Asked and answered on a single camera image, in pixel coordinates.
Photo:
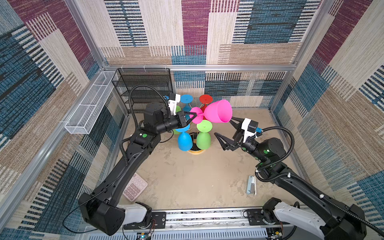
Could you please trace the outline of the silver stapler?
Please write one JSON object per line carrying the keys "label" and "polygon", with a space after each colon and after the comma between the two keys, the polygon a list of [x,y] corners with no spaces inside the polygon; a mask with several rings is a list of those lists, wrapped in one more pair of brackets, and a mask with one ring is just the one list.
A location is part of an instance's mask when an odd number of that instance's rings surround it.
{"label": "silver stapler", "polygon": [[256,177],[255,176],[248,176],[247,181],[247,195],[256,195],[257,194],[257,186],[256,186]]}

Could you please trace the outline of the blue wine glass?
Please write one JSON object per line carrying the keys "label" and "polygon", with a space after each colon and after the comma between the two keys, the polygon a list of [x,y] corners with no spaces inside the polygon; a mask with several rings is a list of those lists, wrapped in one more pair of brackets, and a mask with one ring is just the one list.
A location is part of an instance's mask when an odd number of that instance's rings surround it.
{"label": "blue wine glass", "polygon": [[191,102],[194,100],[194,97],[191,95],[182,95],[181,96],[181,102],[185,104],[183,107],[184,112],[189,112],[192,107],[191,107]]}
{"label": "blue wine glass", "polygon": [[176,132],[180,133],[178,137],[178,147],[181,151],[189,151],[193,147],[193,140],[187,131],[190,129],[190,125],[187,125],[181,129],[175,129]]}

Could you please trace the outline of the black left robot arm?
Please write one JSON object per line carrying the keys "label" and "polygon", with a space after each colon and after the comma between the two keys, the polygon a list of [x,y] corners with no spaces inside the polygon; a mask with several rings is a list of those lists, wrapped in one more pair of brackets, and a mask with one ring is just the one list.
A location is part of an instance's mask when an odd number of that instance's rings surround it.
{"label": "black left robot arm", "polygon": [[127,148],[120,145],[121,160],[91,194],[83,193],[78,209],[84,221],[112,236],[124,225],[127,211],[117,205],[134,173],[161,141],[161,134],[188,126],[198,115],[179,111],[172,113],[169,101],[163,96],[160,102],[147,104],[144,125],[136,124],[135,132],[126,140]]}

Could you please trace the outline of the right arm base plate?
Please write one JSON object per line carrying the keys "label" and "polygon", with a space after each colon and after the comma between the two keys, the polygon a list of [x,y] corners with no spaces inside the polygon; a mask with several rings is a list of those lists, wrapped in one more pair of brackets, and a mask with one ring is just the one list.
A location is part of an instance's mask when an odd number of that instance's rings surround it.
{"label": "right arm base plate", "polygon": [[287,222],[281,222],[277,219],[273,211],[264,211],[261,208],[247,209],[243,211],[243,217],[249,221],[250,226],[267,226],[267,225],[289,225]]}

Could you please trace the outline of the green back wine glass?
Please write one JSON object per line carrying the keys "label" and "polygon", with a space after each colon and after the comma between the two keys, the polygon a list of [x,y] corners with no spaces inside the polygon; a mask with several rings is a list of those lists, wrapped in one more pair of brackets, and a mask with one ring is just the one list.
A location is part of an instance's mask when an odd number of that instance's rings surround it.
{"label": "green back wine glass", "polygon": [[[182,109],[181,109],[180,106],[176,106],[176,113],[177,113],[177,112],[180,112],[181,110],[182,110]],[[174,132],[175,135],[179,135],[179,134],[180,134],[180,132],[178,132],[177,130],[173,130],[173,132]]]}

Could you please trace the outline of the green front wine glass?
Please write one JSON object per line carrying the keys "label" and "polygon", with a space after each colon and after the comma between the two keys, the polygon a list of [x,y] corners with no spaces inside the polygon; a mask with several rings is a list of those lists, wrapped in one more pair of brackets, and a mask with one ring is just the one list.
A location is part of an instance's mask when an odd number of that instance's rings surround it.
{"label": "green front wine glass", "polygon": [[208,120],[203,120],[201,123],[197,124],[197,129],[199,130],[197,136],[197,147],[201,150],[207,150],[211,146],[211,136],[209,132],[212,130],[213,125]]}

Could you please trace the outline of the red wine glass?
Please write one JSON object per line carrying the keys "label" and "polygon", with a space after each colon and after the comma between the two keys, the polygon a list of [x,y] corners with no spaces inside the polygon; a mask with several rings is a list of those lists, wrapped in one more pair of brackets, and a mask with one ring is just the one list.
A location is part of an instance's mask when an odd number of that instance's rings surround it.
{"label": "red wine glass", "polygon": [[204,95],[200,96],[199,100],[202,103],[200,109],[204,112],[206,107],[213,102],[213,97],[210,95],[204,94]]}

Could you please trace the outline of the green wine glass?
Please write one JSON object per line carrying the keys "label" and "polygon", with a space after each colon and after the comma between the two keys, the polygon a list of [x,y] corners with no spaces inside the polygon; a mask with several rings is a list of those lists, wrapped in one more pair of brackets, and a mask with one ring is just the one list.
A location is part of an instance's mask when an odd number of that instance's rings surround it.
{"label": "green wine glass", "polygon": [[201,123],[197,124],[197,129],[199,130],[197,136],[197,147],[201,150],[207,150],[211,146],[211,136],[209,132],[212,130],[213,125],[208,120],[203,120]]}
{"label": "green wine glass", "polygon": [[[180,112],[181,110],[182,110],[182,109],[181,109],[180,106],[176,106],[176,113],[177,113],[177,112]],[[173,132],[174,132],[175,135],[179,135],[179,134],[180,134],[180,132],[178,132],[177,130],[173,130]]]}

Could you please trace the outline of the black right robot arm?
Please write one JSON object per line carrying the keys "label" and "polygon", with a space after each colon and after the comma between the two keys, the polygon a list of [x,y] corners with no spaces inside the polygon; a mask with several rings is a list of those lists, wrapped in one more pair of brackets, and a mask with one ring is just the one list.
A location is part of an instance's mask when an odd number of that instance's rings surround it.
{"label": "black right robot arm", "polygon": [[335,200],[284,164],[295,145],[290,130],[280,126],[260,129],[258,122],[236,117],[230,123],[236,129],[232,139],[215,133],[222,149],[242,149],[248,153],[259,161],[255,176],[260,182],[272,183],[286,190],[311,209],[309,213],[271,198],[263,206],[265,222],[287,222],[323,240],[363,240],[367,236],[367,228],[381,237],[384,235],[380,228],[366,221],[360,207],[347,206]]}

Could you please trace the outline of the blue back wine glass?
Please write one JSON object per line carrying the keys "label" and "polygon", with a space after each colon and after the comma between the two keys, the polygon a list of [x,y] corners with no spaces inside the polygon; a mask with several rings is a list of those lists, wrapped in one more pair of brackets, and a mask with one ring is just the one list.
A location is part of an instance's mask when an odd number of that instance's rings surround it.
{"label": "blue back wine glass", "polygon": [[181,96],[181,102],[185,104],[183,107],[184,112],[189,112],[192,107],[191,107],[191,102],[194,100],[194,97],[191,95],[182,95]]}

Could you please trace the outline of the pink wine glass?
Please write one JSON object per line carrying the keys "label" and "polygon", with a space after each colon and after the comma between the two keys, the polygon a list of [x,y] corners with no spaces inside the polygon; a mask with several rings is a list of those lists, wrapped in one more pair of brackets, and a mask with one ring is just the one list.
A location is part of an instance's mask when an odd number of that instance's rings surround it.
{"label": "pink wine glass", "polygon": [[195,124],[201,123],[204,118],[211,123],[228,123],[233,116],[232,106],[227,100],[214,102],[208,105],[204,111],[198,107],[194,107],[191,109],[191,113],[197,114],[192,120]]}

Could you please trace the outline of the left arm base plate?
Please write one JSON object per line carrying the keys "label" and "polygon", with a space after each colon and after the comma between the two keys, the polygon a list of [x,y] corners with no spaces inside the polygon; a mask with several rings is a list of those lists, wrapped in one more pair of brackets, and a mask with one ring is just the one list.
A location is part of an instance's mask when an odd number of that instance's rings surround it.
{"label": "left arm base plate", "polygon": [[149,230],[164,229],[166,227],[167,213],[152,212],[149,220],[146,219],[142,223],[131,223],[123,226],[124,230]]}

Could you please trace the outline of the blue front wine glass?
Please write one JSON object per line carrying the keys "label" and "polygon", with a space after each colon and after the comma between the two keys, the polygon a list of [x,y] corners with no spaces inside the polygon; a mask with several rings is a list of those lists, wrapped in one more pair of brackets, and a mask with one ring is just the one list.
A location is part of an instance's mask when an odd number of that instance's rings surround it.
{"label": "blue front wine glass", "polygon": [[189,151],[193,147],[193,140],[187,131],[190,129],[190,125],[187,125],[181,129],[175,129],[176,132],[180,133],[178,137],[178,147],[181,151]]}

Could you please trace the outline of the aluminium mounting rail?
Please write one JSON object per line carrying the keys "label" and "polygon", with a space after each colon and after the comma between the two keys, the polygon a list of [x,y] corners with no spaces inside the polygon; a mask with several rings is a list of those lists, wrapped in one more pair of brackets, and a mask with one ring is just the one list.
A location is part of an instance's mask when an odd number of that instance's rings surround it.
{"label": "aluminium mounting rail", "polygon": [[164,229],[119,229],[108,236],[100,231],[81,236],[82,240],[281,240],[296,228],[314,239],[324,239],[326,223],[308,207],[302,209],[284,202],[273,210],[277,219],[289,225],[250,226],[243,217],[249,208],[170,210]]}

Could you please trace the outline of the gold wine glass rack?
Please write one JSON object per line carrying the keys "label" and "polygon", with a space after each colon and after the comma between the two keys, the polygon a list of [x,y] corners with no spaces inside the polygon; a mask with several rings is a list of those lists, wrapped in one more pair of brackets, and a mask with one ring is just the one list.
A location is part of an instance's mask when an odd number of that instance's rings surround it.
{"label": "gold wine glass rack", "polygon": [[[193,120],[193,123],[196,125],[196,128],[197,128],[197,124],[199,124],[199,123],[201,123],[203,120],[205,120],[204,119],[204,113],[203,113],[203,111],[200,109],[200,108],[198,108],[198,107],[193,107],[192,109],[191,109],[191,112],[195,112],[195,113],[197,113],[198,114],[198,117],[197,118],[195,118],[194,120]],[[191,150],[190,150],[190,152],[194,152],[194,153],[201,153],[201,152],[203,152],[203,151],[205,151],[205,150],[201,150],[201,149],[199,149],[198,147],[197,147],[197,136],[198,136],[198,133],[199,133],[199,130],[197,131],[197,132],[193,132],[193,147],[191,148]]]}

